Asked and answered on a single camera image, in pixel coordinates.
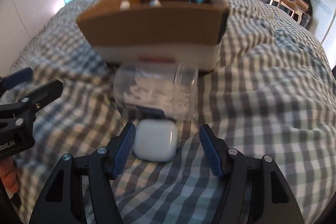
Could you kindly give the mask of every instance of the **blue rubber gripper pad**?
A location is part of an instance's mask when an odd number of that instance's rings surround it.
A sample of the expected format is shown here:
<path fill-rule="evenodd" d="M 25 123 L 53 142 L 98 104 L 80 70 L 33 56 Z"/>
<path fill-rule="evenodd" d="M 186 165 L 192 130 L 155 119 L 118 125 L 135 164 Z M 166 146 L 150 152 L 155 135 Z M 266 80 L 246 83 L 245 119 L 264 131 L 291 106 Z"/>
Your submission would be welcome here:
<path fill-rule="evenodd" d="M 30 81 L 33 78 L 33 70 L 31 68 L 26 68 L 24 70 L 20 70 L 12 75 L 7 76 L 2 86 L 6 90 L 11 90 L 13 87 L 23 83 Z"/>
<path fill-rule="evenodd" d="M 224 175 L 221 157 L 203 126 L 199 128 L 199 140 L 201 141 L 201 145 L 210 164 L 212 173 L 216 177 L 221 178 Z"/>
<path fill-rule="evenodd" d="M 117 178 L 118 175 L 120 175 L 123 172 L 128 155 L 131 152 L 134 140 L 135 140 L 135 125 L 132 124 L 114 157 L 114 166 L 112 170 L 112 175 L 115 178 Z"/>

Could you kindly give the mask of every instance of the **black clamp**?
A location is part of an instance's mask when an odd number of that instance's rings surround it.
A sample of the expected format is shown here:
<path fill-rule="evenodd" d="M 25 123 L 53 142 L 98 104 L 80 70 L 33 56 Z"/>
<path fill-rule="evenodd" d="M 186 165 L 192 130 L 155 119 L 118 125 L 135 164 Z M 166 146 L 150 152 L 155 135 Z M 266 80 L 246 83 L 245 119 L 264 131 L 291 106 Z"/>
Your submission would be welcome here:
<path fill-rule="evenodd" d="M 0 96 L 6 90 L 31 80 L 32 77 L 32 69 L 27 68 L 1 78 Z M 53 80 L 24 95 L 17 103 L 0 105 L 0 160 L 27 150 L 35 144 L 33 138 L 35 113 L 59 98 L 62 91 L 62 82 Z"/>
<path fill-rule="evenodd" d="M 199 139 L 212 173 L 225 184 L 212 224 L 239 223 L 247 177 L 253 181 L 248 224 L 304 224 L 293 192 L 271 156 L 246 157 L 216 138 L 207 124 L 200 127 Z"/>
<path fill-rule="evenodd" d="M 88 176 L 96 223 L 122 224 L 109 180 L 123 172 L 134 140 L 135 126 L 129 122 L 119 136 L 91 155 L 63 155 L 45 183 L 29 223 L 86 224 L 81 176 Z"/>

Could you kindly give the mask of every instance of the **hand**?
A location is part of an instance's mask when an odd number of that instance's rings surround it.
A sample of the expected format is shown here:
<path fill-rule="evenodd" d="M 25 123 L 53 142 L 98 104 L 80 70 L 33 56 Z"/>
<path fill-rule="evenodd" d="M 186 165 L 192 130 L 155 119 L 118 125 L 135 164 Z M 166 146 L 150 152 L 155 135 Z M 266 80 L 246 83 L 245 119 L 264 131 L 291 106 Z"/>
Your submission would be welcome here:
<path fill-rule="evenodd" d="M 16 193 L 19 190 L 19 181 L 13 157 L 0 161 L 0 178 L 9 192 Z"/>

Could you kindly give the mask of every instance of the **checkered bedspread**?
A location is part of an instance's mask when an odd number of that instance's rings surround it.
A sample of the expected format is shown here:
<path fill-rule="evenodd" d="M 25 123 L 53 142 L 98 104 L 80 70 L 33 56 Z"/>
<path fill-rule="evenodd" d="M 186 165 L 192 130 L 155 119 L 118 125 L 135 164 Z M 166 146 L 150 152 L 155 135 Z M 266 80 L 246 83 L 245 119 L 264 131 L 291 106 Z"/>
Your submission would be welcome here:
<path fill-rule="evenodd" d="M 75 23 L 97 0 L 66 5 L 36 36 L 12 71 L 34 69 L 34 80 L 7 92 L 2 103 L 52 79 L 64 84 L 58 100 L 38 112 L 36 144 L 17 155 L 22 206 L 28 222 L 36 199 L 64 153 L 92 153 L 123 128 L 107 69 Z M 197 134 L 215 135 L 247 156 L 276 159 L 306 223 L 313 223 L 336 191 L 335 81 L 319 42 L 283 11 L 257 0 L 228 0 L 230 18 L 214 72 L 199 78 L 192 122 L 178 122 L 180 145 L 166 164 L 131 153 L 111 182 L 128 223 L 210 223 L 221 195 Z M 94 223 L 88 182 L 88 223 Z"/>

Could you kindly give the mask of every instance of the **white wall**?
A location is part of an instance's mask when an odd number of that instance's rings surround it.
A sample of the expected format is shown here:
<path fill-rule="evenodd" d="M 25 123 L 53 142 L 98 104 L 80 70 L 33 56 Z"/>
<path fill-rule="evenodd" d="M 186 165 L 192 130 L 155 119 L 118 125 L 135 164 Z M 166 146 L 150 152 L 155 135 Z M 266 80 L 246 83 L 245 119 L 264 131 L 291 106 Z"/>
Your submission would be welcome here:
<path fill-rule="evenodd" d="M 63 5 L 61 0 L 0 0 L 0 76 Z"/>
<path fill-rule="evenodd" d="M 322 42 L 336 8 L 336 0 L 310 0 L 313 7 L 312 24 L 309 31 Z"/>
<path fill-rule="evenodd" d="M 328 34 L 326 35 L 322 47 L 327 55 L 331 69 L 336 66 L 336 20 L 333 20 Z"/>

